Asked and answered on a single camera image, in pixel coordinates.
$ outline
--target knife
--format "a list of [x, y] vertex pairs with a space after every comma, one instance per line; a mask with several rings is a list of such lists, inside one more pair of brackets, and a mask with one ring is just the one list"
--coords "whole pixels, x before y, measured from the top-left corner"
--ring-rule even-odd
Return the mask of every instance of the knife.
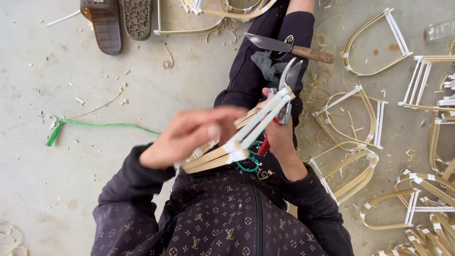
[[285, 42], [281, 42], [272, 38], [258, 36], [250, 33], [245, 32], [245, 36], [257, 47], [271, 50], [271, 51], [282, 51], [282, 52], [290, 52], [300, 57], [304, 57], [310, 60], [323, 62], [323, 63], [330, 63], [332, 64], [335, 61], [335, 55], [317, 51], [310, 48], [306, 48], [303, 46], [293, 46]]

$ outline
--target sleeve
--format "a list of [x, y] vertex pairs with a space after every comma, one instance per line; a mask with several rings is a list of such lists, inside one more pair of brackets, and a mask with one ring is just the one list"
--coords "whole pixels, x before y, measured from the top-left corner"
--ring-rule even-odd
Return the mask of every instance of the sleeve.
[[311, 230], [327, 255], [353, 256], [351, 236], [343, 227], [337, 203], [325, 191], [313, 168], [304, 164], [307, 177], [295, 182], [283, 179], [287, 187], [284, 199], [297, 206], [298, 219]]
[[96, 234], [91, 255], [141, 250], [140, 244], [158, 232], [153, 195], [161, 192], [163, 183], [175, 176], [175, 170], [141, 166], [139, 156], [150, 145], [134, 147], [120, 171], [102, 189], [93, 210]]

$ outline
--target dark jacket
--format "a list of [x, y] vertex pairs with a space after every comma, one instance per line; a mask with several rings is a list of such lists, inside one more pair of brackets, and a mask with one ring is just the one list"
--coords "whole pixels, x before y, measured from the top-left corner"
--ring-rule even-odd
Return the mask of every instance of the dark jacket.
[[[153, 194], [174, 168], [142, 167], [131, 150], [103, 188], [93, 211], [93, 256], [353, 255], [338, 206], [310, 166], [308, 176], [280, 187], [228, 165], [176, 178], [159, 222]], [[298, 219], [284, 200], [298, 207]]]

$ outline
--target brown slipper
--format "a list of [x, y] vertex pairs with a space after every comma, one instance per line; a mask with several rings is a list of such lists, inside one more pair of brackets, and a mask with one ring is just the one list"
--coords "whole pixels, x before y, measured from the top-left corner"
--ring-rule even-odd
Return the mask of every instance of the brown slipper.
[[117, 0], [81, 0], [81, 13], [92, 22], [100, 50], [108, 55], [118, 54], [121, 34]]
[[152, 0], [123, 0], [126, 34], [136, 41], [147, 40], [152, 32]]

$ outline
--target hand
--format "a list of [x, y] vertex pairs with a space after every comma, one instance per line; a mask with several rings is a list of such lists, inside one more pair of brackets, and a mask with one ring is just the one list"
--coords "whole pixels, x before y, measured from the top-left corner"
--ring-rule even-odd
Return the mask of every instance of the hand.
[[[268, 88], [263, 88], [262, 93], [268, 96]], [[270, 122], [265, 128], [265, 133], [270, 144], [270, 152], [280, 163], [284, 176], [289, 181], [305, 178], [308, 171], [294, 148], [292, 118], [290, 117], [289, 122], [283, 125]]]
[[233, 122], [246, 113], [237, 107], [180, 111], [153, 145], [140, 155], [139, 163], [150, 169], [163, 169], [183, 161], [196, 148], [217, 137], [230, 139], [237, 132]]

